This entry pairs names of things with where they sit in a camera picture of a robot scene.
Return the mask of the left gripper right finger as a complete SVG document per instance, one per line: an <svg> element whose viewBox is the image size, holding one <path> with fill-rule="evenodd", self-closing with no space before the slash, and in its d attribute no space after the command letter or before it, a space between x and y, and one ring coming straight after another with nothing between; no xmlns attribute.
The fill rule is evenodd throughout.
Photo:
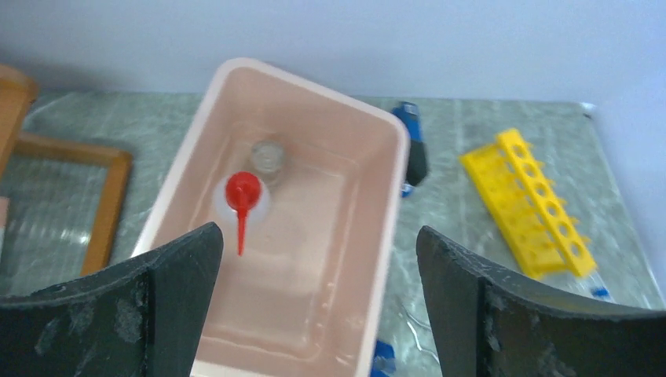
<svg viewBox="0 0 666 377"><path fill-rule="evenodd" d="M415 252L445 376L662 376L665 314L575 295L419 230Z"/></svg>

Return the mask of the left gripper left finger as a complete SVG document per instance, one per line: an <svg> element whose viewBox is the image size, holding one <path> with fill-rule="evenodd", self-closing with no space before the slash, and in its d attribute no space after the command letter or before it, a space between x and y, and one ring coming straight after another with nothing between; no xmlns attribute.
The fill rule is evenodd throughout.
<svg viewBox="0 0 666 377"><path fill-rule="evenodd" d="M2 297L2 375L190 375L223 248L209 222L88 276Z"/></svg>

